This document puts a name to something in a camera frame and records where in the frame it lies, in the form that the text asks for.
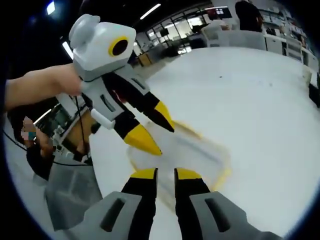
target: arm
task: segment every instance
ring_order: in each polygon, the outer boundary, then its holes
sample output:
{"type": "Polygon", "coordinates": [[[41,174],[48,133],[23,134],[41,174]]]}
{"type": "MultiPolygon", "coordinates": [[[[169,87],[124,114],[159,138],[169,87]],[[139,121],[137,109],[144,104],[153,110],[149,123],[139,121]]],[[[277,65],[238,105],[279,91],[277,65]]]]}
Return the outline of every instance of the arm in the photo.
{"type": "Polygon", "coordinates": [[[60,93],[79,95],[81,80],[72,64],[52,66],[8,80],[5,86],[4,110],[29,105],[60,93]]]}
{"type": "Polygon", "coordinates": [[[257,20],[260,28],[262,28],[262,25],[264,24],[264,22],[263,22],[264,18],[262,17],[259,9],[256,6],[254,6],[253,4],[252,4],[252,6],[254,7],[254,11],[255,11],[255,14],[256,14],[256,20],[257,20]]]}

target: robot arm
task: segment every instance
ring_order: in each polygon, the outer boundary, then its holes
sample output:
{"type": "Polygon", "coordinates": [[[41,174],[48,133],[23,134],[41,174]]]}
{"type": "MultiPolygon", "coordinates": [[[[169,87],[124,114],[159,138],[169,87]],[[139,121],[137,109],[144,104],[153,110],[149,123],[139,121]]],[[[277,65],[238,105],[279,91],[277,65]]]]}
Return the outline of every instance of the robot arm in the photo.
{"type": "Polygon", "coordinates": [[[136,31],[128,26],[100,22],[98,16],[82,15],[69,33],[73,64],[82,79],[82,94],[92,117],[107,129],[114,129],[125,143],[142,151],[162,152],[148,131],[117,98],[129,104],[170,132],[174,124],[166,106],[127,64],[136,31]]]}

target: chair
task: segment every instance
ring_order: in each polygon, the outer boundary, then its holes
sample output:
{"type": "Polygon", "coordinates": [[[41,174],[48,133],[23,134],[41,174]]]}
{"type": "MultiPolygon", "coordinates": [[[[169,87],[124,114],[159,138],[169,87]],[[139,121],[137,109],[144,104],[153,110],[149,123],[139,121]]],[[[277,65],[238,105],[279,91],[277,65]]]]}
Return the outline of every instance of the chair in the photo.
{"type": "Polygon", "coordinates": [[[222,47],[267,50],[265,37],[261,32],[242,30],[221,31],[218,33],[218,38],[222,47]]]}
{"type": "MultiPolygon", "coordinates": [[[[54,161],[79,164],[61,155],[56,155],[54,161]]],[[[55,231],[66,230],[81,223],[87,209],[102,199],[93,167],[53,164],[45,199],[55,231]]]]}
{"type": "Polygon", "coordinates": [[[241,31],[245,37],[246,47],[267,51],[266,39],[263,33],[257,31],[241,31]]]}
{"type": "Polygon", "coordinates": [[[289,58],[295,59],[303,63],[302,43],[292,37],[286,37],[286,55],[289,58]]]}
{"type": "Polygon", "coordinates": [[[221,27],[204,27],[201,29],[207,47],[220,47],[218,32],[222,32],[221,27]]]}

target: robot eye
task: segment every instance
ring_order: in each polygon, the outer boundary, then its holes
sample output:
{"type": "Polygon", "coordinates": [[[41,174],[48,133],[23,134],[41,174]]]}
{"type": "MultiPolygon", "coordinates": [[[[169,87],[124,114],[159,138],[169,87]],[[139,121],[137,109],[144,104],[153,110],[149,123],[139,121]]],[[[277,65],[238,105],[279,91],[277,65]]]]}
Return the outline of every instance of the robot eye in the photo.
{"type": "Polygon", "coordinates": [[[127,46],[128,46],[128,38],[125,36],[118,37],[111,43],[108,50],[109,55],[112,57],[119,56],[127,49],[127,46]]]}

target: black cable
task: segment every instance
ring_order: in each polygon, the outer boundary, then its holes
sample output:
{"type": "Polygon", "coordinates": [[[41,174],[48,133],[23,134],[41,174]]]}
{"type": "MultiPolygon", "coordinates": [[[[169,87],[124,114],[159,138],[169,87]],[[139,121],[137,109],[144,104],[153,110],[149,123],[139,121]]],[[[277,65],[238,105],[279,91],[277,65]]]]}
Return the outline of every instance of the black cable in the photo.
{"type": "MultiPolygon", "coordinates": [[[[2,130],[2,131],[3,131],[4,135],[6,135],[6,137],[7,137],[8,139],[10,139],[15,145],[17,145],[17,146],[18,146],[19,148],[21,148],[22,150],[27,151],[26,148],[24,148],[24,147],[20,146],[18,143],[16,143],[16,141],[13,140],[13,139],[5,132],[5,130],[2,130]]],[[[54,163],[54,164],[57,164],[57,165],[70,166],[70,167],[78,167],[78,166],[90,166],[90,167],[91,167],[91,165],[89,165],[89,164],[65,164],[65,163],[60,163],[60,162],[56,162],[56,161],[53,161],[53,163],[54,163]]]]}
{"type": "Polygon", "coordinates": [[[4,133],[4,135],[6,135],[6,137],[8,138],[8,139],[10,139],[15,145],[17,145],[19,148],[21,148],[22,150],[24,150],[24,151],[27,151],[27,149],[25,149],[24,147],[22,147],[21,145],[19,145],[15,140],[13,140],[6,132],[5,132],[5,130],[2,130],[3,131],[3,133],[4,133]]]}
{"type": "Polygon", "coordinates": [[[82,124],[82,118],[81,118],[81,112],[80,112],[80,107],[79,107],[79,103],[78,103],[78,98],[76,96],[74,98],[75,98],[75,105],[76,105],[77,112],[78,112],[78,115],[79,115],[79,120],[80,120],[83,147],[84,147],[85,154],[86,154],[87,158],[89,159],[89,154],[88,154],[88,151],[87,151],[88,150],[87,149],[87,144],[85,142],[84,126],[82,124]]]}

